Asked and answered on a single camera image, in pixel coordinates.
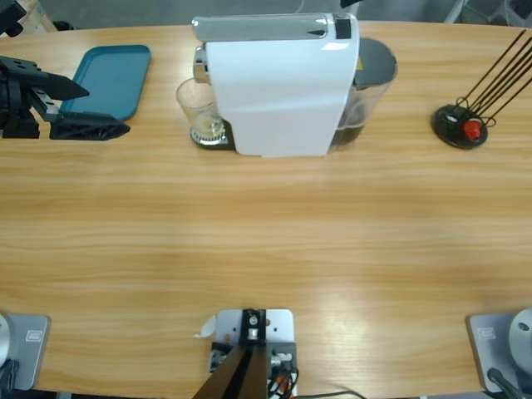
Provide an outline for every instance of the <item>cable holder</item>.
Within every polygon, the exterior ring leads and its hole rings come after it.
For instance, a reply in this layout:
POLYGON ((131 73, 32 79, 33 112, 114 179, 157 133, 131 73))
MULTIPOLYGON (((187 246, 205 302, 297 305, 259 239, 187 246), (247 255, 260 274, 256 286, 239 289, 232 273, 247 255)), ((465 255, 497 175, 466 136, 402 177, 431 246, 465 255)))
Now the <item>cable holder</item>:
POLYGON ((497 123, 495 117, 530 84, 532 77, 526 75, 532 68, 532 37, 518 44, 525 33, 523 29, 517 35, 469 93, 458 97, 455 105, 443 106, 432 115, 432 128, 445 143, 463 150, 484 144, 488 128, 497 123), (501 64, 507 56, 510 59, 501 64))

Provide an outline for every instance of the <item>clear glass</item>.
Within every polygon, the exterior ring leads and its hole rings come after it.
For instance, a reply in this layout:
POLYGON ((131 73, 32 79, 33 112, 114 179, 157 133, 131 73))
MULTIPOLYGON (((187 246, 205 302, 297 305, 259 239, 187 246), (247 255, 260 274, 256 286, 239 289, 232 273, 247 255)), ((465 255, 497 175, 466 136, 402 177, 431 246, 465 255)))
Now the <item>clear glass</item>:
POLYGON ((380 86, 352 86, 346 108, 338 124, 331 146, 346 145, 360 134, 373 108, 391 85, 391 81, 380 86))
POLYGON ((209 84, 189 79, 177 88, 175 97, 185 112, 195 138, 214 140, 224 135, 224 122, 216 108, 213 88, 209 84))

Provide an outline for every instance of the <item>label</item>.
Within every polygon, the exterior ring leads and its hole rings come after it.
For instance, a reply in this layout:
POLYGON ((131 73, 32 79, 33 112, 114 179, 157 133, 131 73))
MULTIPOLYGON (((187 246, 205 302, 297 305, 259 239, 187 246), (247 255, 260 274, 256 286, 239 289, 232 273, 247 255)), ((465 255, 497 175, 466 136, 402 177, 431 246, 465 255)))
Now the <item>label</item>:
POLYGON ((495 330, 493 327, 479 328, 476 331, 479 334, 479 339, 495 339, 495 330))
POLYGON ((41 330, 27 330, 26 342, 40 342, 42 341, 41 330))

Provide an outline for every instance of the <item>coffee machine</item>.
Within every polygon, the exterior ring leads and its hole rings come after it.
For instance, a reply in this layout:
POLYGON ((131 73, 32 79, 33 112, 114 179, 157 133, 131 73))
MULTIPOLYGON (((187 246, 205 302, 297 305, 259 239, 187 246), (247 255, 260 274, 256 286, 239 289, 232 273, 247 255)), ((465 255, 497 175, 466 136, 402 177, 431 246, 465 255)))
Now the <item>coffee machine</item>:
POLYGON ((325 155, 354 140, 397 73, 392 52, 361 40, 348 13, 196 17, 192 26, 203 42, 195 84, 212 87, 215 109, 198 114, 206 130, 191 121, 190 135, 211 150, 325 155))

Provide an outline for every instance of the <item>table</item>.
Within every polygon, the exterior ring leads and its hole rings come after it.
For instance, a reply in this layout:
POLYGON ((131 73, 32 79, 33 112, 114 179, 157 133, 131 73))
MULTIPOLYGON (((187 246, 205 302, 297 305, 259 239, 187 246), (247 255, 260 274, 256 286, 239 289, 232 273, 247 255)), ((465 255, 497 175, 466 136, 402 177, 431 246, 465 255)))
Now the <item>table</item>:
POLYGON ((175 89, 189 27, 2 39, 73 76, 91 47, 152 62, 131 132, 109 142, 0 141, 0 304, 44 313, 38 386, 190 398, 223 308, 290 308, 300 393, 408 397, 480 389, 466 317, 532 303, 532 133, 524 92, 463 151, 431 113, 467 93, 518 30, 363 22, 399 74, 348 150, 261 159, 188 138, 175 89))

